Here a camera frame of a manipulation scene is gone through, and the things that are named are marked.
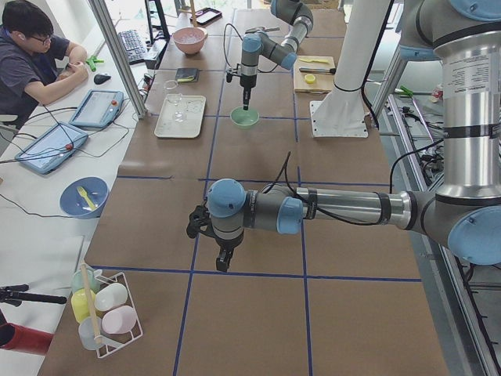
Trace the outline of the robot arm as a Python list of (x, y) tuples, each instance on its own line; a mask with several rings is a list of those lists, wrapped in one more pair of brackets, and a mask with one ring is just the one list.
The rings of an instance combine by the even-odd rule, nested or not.
[(312, 11), (303, 2), (279, 0), (271, 2), (271, 14), (291, 26), (289, 34), (282, 42), (269, 37), (265, 27), (247, 30), (241, 45), (240, 63), (229, 68), (227, 81), (234, 76), (240, 78), (243, 87), (243, 109), (248, 110), (251, 100), (251, 89), (256, 86), (258, 63), (263, 56), (286, 70), (291, 70), (297, 59), (297, 50), (312, 31), (314, 18)]
[[(392, 1), (354, 1), (333, 90), (311, 110), (316, 136), (341, 131), (352, 136), (362, 123), (361, 94), (369, 47), (377, 50), (376, 25), (384, 28)], [(290, 69), (295, 52), (312, 30), (312, 13), (300, 1), (272, 1), (271, 12), (293, 26), (281, 46), (262, 27), (242, 43), (236, 72), (250, 112), (259, 56)], [(244, 228), (296, 234), (303, 219), (337, 219), (358, 226), (392, 224), (422, 233), (455, 256), (476, 265), (500, 263), (500, 1), (405, 1), (401, 57), (442, 61), (444, 182), (433, 193), (397, 194), (268, 184), (246, 191), (234, 179), (211, 184), (207, 198), (189, 215), (186, 232), (212, 237), (220, 246), (216, 269), (226, 272)]]

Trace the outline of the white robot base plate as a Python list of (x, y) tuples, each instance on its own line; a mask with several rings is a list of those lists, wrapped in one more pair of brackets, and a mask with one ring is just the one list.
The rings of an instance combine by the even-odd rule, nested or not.
[(365, 123), (366, 113), (362, 101), (338, 105), (323, 101), (309, 103), (312, 134), (320, 137), (367, 138), (369, 133)]

